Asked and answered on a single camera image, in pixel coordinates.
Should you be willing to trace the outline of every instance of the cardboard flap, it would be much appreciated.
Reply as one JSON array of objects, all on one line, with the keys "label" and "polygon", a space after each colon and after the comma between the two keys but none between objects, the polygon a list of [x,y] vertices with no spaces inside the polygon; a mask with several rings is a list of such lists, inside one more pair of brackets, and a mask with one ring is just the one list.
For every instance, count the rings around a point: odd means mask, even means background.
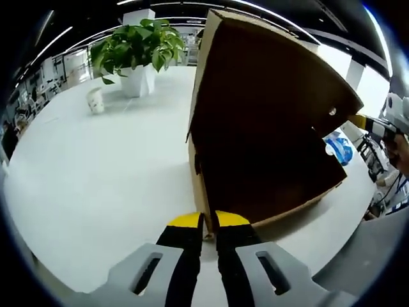
[{"label": "cardboard flap", "polygon": [[[314,127],[323,137],[362,106],[332,67],[290,35],[261,20],[209,11],[189,132],[197,125],[209,138],[230,132],[251,138]],[[206,136],[194,136],[195,145],[199,137]]]}]

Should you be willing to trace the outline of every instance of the desk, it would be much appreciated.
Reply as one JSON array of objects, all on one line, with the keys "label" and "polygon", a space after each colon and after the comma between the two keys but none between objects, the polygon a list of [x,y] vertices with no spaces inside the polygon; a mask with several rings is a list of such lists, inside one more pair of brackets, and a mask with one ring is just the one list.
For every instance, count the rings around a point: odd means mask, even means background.
[{"label": "desk", "polygon": [[[95,79],[55,96],[17,145],[4,185],[15,224],[36,257],[75,291],[90,292],[110,267],[156,242],[174,217],[195,211],[185,136],[194,67],[171,67],[155,92],[127,99]],[[87,92],[102,87],[105,113]],[[319,204],[259,230],[316,274],[350,238],[374,193],[356,153],[348,178]],[[193,306],[227,304],[214,246],[205,242]]]}]

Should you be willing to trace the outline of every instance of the white flower pot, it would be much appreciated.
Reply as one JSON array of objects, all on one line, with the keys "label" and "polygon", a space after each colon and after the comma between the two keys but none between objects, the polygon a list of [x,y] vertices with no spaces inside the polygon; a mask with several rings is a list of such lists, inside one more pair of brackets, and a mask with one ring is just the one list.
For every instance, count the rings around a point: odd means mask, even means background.
[{"label": "white flower pot", "polygon": [[125,96],[129,98],[149,95],[155,89],[157,72],[152,64],[138,66],[135,70],[130,67],[122,68],[121,73],[127,76],[121,77],[121,84]]}]

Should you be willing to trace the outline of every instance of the potted plant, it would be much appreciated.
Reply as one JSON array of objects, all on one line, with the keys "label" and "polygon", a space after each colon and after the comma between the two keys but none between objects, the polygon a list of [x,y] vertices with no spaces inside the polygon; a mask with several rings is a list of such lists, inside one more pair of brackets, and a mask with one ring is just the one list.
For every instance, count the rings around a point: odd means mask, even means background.
[{"label": "potted plant", "polygon": [[105,84],[114,83],[102,70],[121,77],[128,97],[140,97],[154,89],[155,75],[181,56],[185,44],[167,20],[143,19],[139,26],[122,26],[91,48],[91,62]]}]

